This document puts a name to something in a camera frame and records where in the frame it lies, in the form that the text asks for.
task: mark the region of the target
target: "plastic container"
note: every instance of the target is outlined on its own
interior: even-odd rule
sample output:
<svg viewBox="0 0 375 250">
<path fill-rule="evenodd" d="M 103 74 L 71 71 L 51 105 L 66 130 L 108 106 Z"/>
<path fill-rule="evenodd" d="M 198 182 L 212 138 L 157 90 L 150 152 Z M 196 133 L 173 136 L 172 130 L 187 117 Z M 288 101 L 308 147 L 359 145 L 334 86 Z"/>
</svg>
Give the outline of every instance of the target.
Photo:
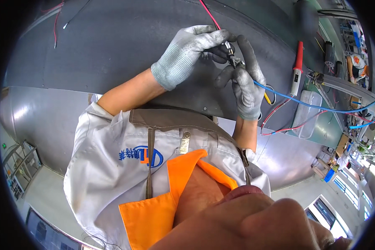
<svg viewBox="0 0 375 250">
<path fill-rule="evenodd" d="M 335 171 L 333 169 L 330 169 L 328 171 L 328 173 L 326 174 L 326 176 L 324 178 L 324 181 L 329 182 L 331 180 L 332 176 L 334 176 L 334 174 L 335 174 Z"/>
<path fill-rule="evenodd" d="M 322 97 L 320 94 L 314 91 L 303 90 L 301 92 L 300 101 L 305 102 L 310 105 L 321 106 Z M 299 104 L 297 107 L 296 115 L 294 117 L 292 127 L 299 126 L 304 123 L 308 118 L 312 117 L 320 111 L 319 108 L 307 107 L 303 104 Z M 304 126 L 293 129 L 293 132 L 301 139 L 308 139 L 312 136 L 314 132 L 315 123 L 317 122 L 318 116 L 311 119 Z"/>
</svg>

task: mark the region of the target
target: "lips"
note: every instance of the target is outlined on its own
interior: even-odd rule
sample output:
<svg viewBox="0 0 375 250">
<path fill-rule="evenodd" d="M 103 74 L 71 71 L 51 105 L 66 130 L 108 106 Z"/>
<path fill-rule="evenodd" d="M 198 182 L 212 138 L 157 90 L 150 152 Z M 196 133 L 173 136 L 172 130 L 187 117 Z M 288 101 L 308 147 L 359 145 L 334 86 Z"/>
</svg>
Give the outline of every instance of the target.
<svg viewBox="0 0 375 250">
<path fill-rule="evenodd" d="M 244 186 L 240 186 L 238 188 L 235 188 L 233 189 L 231 192 L 229 192 L 227 195 L 225 195 L 225 197 L 220 200 L 218 204 L 221 204 L 221 203 L 224 203 L 224 202 L 227 202 L 227 201 L 230 201 L 230 200 L 233 200 L 237 197 L 241 197 L 243 195 L 246 195 L 246 194 L 254 194 L 254 193 L 257 193 L 257 194 L 264 194 L 264 192 L 256 187 L 256 186 L 249 186 L 249 185 L 244 185 Z"/>
</svg>

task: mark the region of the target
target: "cardboard box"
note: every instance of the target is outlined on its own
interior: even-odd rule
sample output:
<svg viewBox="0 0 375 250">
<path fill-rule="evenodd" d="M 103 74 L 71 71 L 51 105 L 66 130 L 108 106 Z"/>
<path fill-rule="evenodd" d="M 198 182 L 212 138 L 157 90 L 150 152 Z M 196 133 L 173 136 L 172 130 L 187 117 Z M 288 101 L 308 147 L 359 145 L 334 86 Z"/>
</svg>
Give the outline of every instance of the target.
<svg viewBox="0 0 375 250">
<path fill-rule="evenodd" d="M 341 155 L 343 154 L 348 142 L 349 142 L 349 137 L 346 136 L 345 134 L 342 134 L 340 141 L 338 143 L 339 146 L 336 148 L 336 153 L 338 154 L 339 157 L 341 157 Z"/>
<path fill-rule="evenodd" d="M 351 100 L 350 100 L 350 106 L 351 106 L 352 108 L 354 108 L 354 109 L 359 109 L 359 108 L 361 108 L 360 105 L 358 105 L 357 103 L 353 103 L 353 102 L 360 102 L 360 99 L 359 99 L 359 98 L 352 96 L 352 97 L 351 97 Z"/>
</svg>

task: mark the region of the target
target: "embroidered blue logo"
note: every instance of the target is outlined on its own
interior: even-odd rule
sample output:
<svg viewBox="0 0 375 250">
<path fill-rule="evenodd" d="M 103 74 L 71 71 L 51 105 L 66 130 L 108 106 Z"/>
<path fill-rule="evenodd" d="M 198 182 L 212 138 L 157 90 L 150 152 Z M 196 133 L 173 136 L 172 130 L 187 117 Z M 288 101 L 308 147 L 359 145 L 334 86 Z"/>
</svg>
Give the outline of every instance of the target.
<svg viewBox="0 0 375 250">
<path fill-rule="evenodd" d="M 146 163 L 149 166 L 149 156 L 147 146 L 137 146 L 134 148 L 127 148 L 121 150 L 119 153 L 119 160 L 124 160 L 126 158 L 139 159 L 140 163 Z M 153 150 L 153 160 L 151 161 L 151 167 L 158 167 L 164 161 L 162 154 L 154 148 Z"/>
</svg>

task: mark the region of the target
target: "gray work glove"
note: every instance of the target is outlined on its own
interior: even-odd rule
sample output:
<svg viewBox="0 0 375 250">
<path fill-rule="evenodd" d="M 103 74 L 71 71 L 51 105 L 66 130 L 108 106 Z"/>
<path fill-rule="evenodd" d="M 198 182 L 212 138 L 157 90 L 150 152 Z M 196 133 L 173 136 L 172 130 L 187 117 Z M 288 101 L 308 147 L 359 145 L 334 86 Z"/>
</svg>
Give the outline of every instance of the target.
<svg viewBox="0 0 375 250">
<path fill-rule="evenodd" d="M 208 49 L 235 39 L 227 30 L 216 30 L 211 25 L 183 28 L 176 33 L 158 62 L 153 63 L 151 72 L 161 86 L 168 91 L 173 90 L 190 76 L 199 57 L 226 63 L 226 54 L 217 55 L 214 50 Z"/>
<path fill-rule="evenodd" d="M 232 79 L 238 115 L 245 120 L 257 120 L 260 116 L 265 89 L 255 85 L 253 79 L 265 86 L 265 77 L 250 42 L 242 35 L 238 36 L 237 42 L 244 57 L 245 69 L 241 66 L 234 69 L 232 65 L 228 65 L 215 79 L 215 87 L 225 87 Z"/>
</svg>

